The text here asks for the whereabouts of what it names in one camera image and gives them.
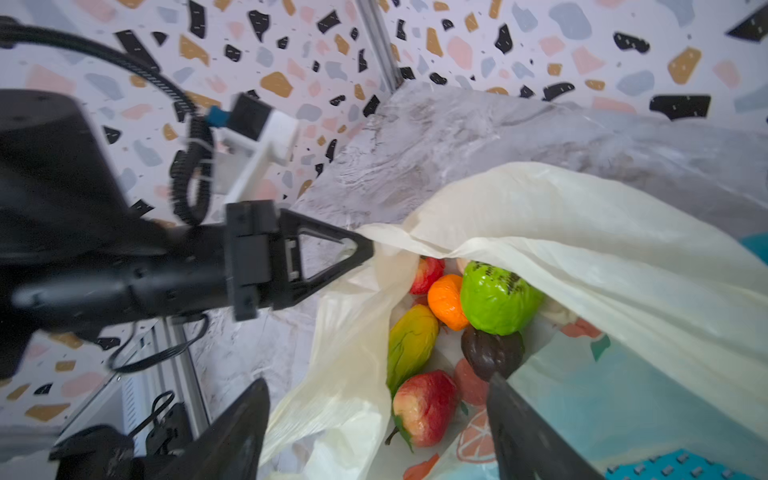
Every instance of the orange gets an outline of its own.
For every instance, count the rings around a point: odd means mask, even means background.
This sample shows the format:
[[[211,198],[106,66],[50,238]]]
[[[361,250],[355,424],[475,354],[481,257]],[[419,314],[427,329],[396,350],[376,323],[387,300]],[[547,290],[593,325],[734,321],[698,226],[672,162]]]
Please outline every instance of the orange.
[[[462,278],[458,275],[446,275],[434,282],[427,293],[429,309],[456,332],[469,325],[469,320],[462,310],[461,291]]]

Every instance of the gray marble tabletop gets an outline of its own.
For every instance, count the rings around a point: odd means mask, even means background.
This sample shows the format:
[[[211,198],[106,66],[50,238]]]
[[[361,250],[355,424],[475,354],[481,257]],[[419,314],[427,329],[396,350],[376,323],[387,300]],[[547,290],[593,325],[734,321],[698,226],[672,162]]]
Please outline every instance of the gray marble tabletop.
[[[768,136],[415,81],[369,117],[293,210],[349,229],[400,223],[444,185],[511,161],[621,181],[736,238],[768,231]],[[335,255],[303,247],[310,271]],[[242,323],[228,309],[214,312],[192,347],[213,419],[260,376],[272,408],[302,380],[315,311],[309,298]],[[296,471],[309,449],[297,443],[267,469]]]

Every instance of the white plastic bag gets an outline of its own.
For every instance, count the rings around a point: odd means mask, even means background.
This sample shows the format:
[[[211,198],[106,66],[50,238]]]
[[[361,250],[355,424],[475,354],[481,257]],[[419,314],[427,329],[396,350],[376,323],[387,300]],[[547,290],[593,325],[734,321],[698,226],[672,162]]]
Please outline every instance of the white plastic bag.
[[[618,182],[530,163],[359,232],[376,254],[321,294],[306,379],[271,415],[262,464],[324,432],[303,474],[365,477],[389,421],[389,314],[419,255],[515,271],[768,439],[768,268],[716,228]]]

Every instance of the terrazzo pattern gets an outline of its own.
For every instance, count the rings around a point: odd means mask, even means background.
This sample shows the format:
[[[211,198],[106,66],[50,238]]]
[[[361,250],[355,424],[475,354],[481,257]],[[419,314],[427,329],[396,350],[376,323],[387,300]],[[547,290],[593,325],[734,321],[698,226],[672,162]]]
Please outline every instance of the terrazzo pattern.
[[[381,0],[406,80],[768,133],[764,0]]]
[[[155,322],[139,322],[137,338]],[[104,328],[96,343],[34,333],[16,374],[0,379],[0,432],[60,432],[112,377],[107,358],[130,334],[130,324]]]
[[[306,191],[389,97],[351,0],[8,0],[0,15],[126,51],[202,107],[227,109],[236,94],[248,92],[301,119],[293,160],[271,165],[258,190],[281,207]],[[0,88],[57,91],[82,101],[107,138],[128,204],[141,201],[146,217],[180,223],[168,202],[168,169],[185,148],[187,125],[165,95],[73,52],[19,45],[0,50],[0,62],[9,66]],[[223,219],[220,202],[214,198],[207,221]]]

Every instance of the metal frame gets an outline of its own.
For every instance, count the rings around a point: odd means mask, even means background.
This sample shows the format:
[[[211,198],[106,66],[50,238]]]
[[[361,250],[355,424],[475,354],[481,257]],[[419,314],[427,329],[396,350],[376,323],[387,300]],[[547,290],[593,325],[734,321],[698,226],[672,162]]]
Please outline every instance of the metal frame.
[[[125,355],[121,355],[120,363],[145,359],[169,346],[186,341],[182,326],[172,325],[170,320],[161,319],[143,336],[135,337],[131,341],[132,345],[127,348]],[[174,403],[184,402],[194,438],[198,438],[208,428],[209,416],[197,382],[192,357],[189,351],[186,351],[143,372],[130,375],[113,375],[89,401],[83,403],[83,406],[65,426],[58,440],[65,439],[89,426],[90,416],[88,412],[100,409],[116,394],[117,390],[124,387],[127,381],[136,383],[134,391],[139,398],[126,398],[124,394],[124,410],[133,404],[137,407],[130,421],[128,412],[124,411],[125,432],[131,431],[133,427],[149,416],[152,400],[167,390],[173,390],[176,394]],[[151,425],[136,435],[136,455],[145,455],[144,441],[150,430]]]
[[[371,39],[371,49],[376,57],[376,61],[381,66],[389,93],[393,94],[403,83],[403,79],[395,57],[392,55],[392,48],[389,47],[391,42],[386,31],[384,18],[381,16],[381,12],[379,12],[376,0],[356,0],[355,3],[360,11],[362,25]]]
[[[129,359],[131,359],[134,355],[137,354],[138,350],[141,346],[141,340],[148,335],[154,326],[157,324],[157,321],[154,320],[142,320],[139,322],[140,325],[149,326],[149,329],[146,329],[141,332],[140,335],[135,336],[133,340],[131,340],[132,344],[129,345],[126,350],[120,355],[121,363],[128,362]],[[119,389],[121,387],[120,382],[120,376],[112,373],[105,381],[104,384],[99,388],[97,391],[93,392],[82,404],[80,404],[72,414],[70,414],[70,417],[68,421],[64,424],[64,426],[61,428],[61,434],[59,435],[57,442],[60,442],[62,439],[66,439],[68,436],[81,431],[88,425],[88,416],[84,415],[84,413],[87,410],[92,409],[100,409],[114,394],[115,390]]]

